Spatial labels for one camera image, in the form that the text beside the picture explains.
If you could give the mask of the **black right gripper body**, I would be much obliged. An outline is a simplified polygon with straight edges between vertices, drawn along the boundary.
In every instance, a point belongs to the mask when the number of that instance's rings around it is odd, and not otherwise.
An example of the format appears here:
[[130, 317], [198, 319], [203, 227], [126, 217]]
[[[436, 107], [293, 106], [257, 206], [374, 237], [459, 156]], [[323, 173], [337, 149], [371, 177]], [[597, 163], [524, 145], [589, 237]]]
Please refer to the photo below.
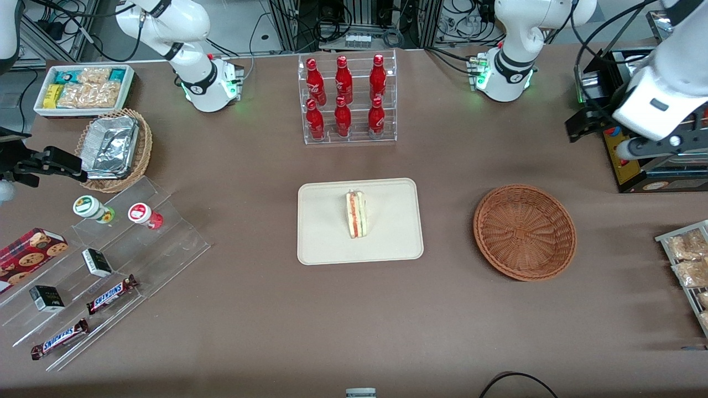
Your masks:
[[32, 134], [1, 128], [1, 174], [2, 180], [16, 182], [15, 169], [18, 164], [32, 159], [33, 151], [25, 145]]

